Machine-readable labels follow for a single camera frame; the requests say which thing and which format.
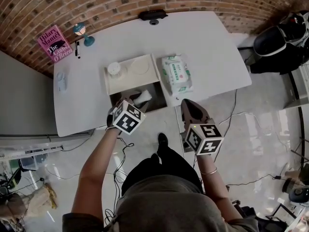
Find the tiled floor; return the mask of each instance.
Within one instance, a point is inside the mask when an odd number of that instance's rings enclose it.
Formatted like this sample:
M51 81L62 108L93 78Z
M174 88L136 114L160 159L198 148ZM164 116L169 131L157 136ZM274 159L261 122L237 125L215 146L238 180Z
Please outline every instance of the tiled floor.
M259 122L250 114L232 117L230 129L216 161L226 184L248 183L267 174L279 175L286 163L295 169L300 166L299 157L289 151L299 142L298 110L296 108L282 109L291 100L291 85L288 76L266 73L251 75L251 78L253 84L237 92L234 114L252 113L256 115ZM211 97L200 104L219 124L230 116L234 98L235 91L231 91ZM227 126L228 121L220 125L223 133ZM127 143L135 144L134 147L126 149L126 161L123 165L126 173L157 150L156 137L160 131L168 136L170 147L183 155L175 109L165 108L152 112L131 136L122 134ZM71 152L50 154L45 166L34 173L36 177L44 177L51 183L58 195L58 209L51 210L40 218L26 218L28 231L61 231L62 215L70 212L76 192L78 177L75 175L80 172L104 132L104 130L95 131L90 140ZM120 141L117 142L108 173L112 174L122 160L123 146ZM190 164L193 164L193 153L185 153L184 156ZM51 175L47 170L68 180ZM103 184L103 209L113 208L115 187L111 174L105 176ZM258 216L264 217L271 214L279 203L293 207L288 204L287 194L281 191L283 183L282 180L272 180L268 176L252 184L231 186L230 197L232 200L240 200L243 206L254 207ZM291 222L288 216L286 216L286 221Z

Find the book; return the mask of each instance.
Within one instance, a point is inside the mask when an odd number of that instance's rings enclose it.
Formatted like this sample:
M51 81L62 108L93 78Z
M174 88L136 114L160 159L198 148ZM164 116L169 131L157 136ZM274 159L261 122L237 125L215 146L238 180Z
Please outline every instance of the book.
M57 25L42 34L38 38L38 43L55 63L73 52Z

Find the metal stand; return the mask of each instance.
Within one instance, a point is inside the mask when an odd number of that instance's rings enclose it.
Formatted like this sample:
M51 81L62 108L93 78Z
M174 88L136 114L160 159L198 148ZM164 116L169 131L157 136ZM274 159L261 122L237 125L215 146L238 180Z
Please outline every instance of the metal stand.
M294 154L296 154L296 155L300 156L301 158L305 159L306 161L304 161L304 163L306 163L306 162L309 161L309 159L306 158L306 157L304 157L303 155L297 153L297 150L298 150L298 148L300 147L300 145L303 143L303 141L305 141L305 142L307 142L307 143L309 143L309 141L306 140L305 138L302 138L302 137L300 137L300 139L301 139L301 141L300 141L300 143L298 144L296 150L292 150L292 149L291 149L291 151L292 151Z
M286 208L283 204L279 204L278 208L275 210L275 212L270 215L270 216L265 216L267 217L269 220L272 220L272 219L277 219L281 222L283 222L280 218L276 217L275 214L278 212L278 210L280 209L280 207L282 207L291 217L293 217L294 219L296 219L296 216L288 209Z

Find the gray shirt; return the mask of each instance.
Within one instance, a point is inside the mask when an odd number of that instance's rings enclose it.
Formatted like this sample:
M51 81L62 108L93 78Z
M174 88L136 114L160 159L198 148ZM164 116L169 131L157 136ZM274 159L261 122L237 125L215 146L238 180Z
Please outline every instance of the gray shirt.
M226 223L216 204L191 182L173 175L146 178L118 200L107 228L100 219L69 213L64 232L258 232L257 220Z

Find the chair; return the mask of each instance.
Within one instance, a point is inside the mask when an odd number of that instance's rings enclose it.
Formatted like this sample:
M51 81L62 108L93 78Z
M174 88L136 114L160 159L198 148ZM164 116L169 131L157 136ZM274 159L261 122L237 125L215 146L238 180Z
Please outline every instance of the chair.
M239 200L234 201L233 204L235 204L234 207L237 209L237 211L243 218L254 218L257 220L260 232L284 232L288 228L286 222L275 217L275 214L279 210L279 208L284 206L283 204L280 204L280 206L271 216L266 216L269 220L257 217L253 207L248 206L240 207ZM293 213L291 213L285 206L284 208L285 211L287 211L290 215L293 215L293 217L296 218L296 216Z

